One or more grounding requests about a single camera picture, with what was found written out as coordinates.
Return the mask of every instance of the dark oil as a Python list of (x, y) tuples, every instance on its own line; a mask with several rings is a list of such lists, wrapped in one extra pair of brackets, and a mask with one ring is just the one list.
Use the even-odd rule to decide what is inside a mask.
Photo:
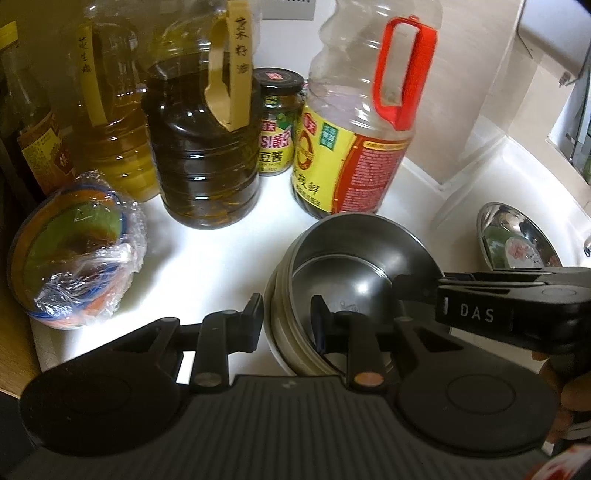
[(325, 212), (324, 210), (319, 209), (316, 205), (312, 205), (311, 203), (308, 203), (302, 197), (300, 197), (300, 194), (297, 193), (297, 190), (293, 186), (293, 184), (291, 185), (291, 192), (294, 196), (294, 199), (296, 200), (295, 202), (300, 207), (302, 207), (302, 209), (306, 213), (308, 213), (309, 215), (312, 215), (312, 217), (315, 217), (317, 219), (323, 219), (324, 217), (328, 217), (329, 215), (331, 215), (330, 212)]
[[(152, 66), (142, 109), (168, 212), (187, 226), (218, 228), (242, 219), (256, 203), (262, 101), (253, 80), (250, 124), (226, 130), (204, 98), (203, 59), (196, 53)], [(224, 78), (228, 84), (227, 63)]]

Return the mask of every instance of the plastic wrap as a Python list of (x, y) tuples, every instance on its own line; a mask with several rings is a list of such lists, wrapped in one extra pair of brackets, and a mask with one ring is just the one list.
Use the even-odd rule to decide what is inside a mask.
[[(39, 232), (24, 235), (30, 225)], [(12, 269), (15, 294), (32, 318), (71, 329), (106, 320), (119, 307), (144, 262), (145, 215), (137, 202), (111, 190), (97, 172), (85, 173), (27, 219), (13, 251), (19, 242), (29, 246), (23, 247), (27, 258), (20, 294), (14, 278), (18, 269)]]

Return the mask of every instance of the sink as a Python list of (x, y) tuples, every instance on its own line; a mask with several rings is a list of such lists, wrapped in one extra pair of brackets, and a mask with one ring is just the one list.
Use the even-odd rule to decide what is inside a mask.
[[(568, 190), (529, 152), (511, 139), (451, 193), (431, 221), (425, 244), (444, 272), (487, 271), (476, 232), (476, 218), (489, 202), (511, 205), (540, 227), (566, 266), (591, 267), (583, 251), (591, 219)], [(458, 337), (538, 371), (531, 353), (471, 333)]]

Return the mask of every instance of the plastic oil bottle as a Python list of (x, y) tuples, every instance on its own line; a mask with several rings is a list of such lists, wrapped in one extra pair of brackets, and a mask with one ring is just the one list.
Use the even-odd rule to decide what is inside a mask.
[(337, 0), (310, 69), (292, 176), (311, 215), (379, 208), (413, 138), (438, 0)]
[(252, 55), (259, 14), (255, 1), (188, 4), (144, 35), (152, 41), (142, 108), (169, 214), (194, 228), (219, 228), (243, 218), (258, 198), (262, 100)]

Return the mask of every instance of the stainless steel pot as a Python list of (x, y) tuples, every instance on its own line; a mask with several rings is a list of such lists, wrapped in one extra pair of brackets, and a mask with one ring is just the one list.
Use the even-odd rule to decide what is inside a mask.
[[(277, 360), (296, 375), (345, 374), (343, 355), (323, 356), (314, 349), (314, 295), (322, 295), (333, 312), (353, 310), (377, 323), (406, 316), (434, 319), (433, 306), (395, 299), (392, 282), (400, 274), (443, 276), (402, 226), (364, 213), (342, 213), (312, 226), (289, 247), (265, 292), (265, 333)], [(384, 361), (390, 363), (389, 355)]]

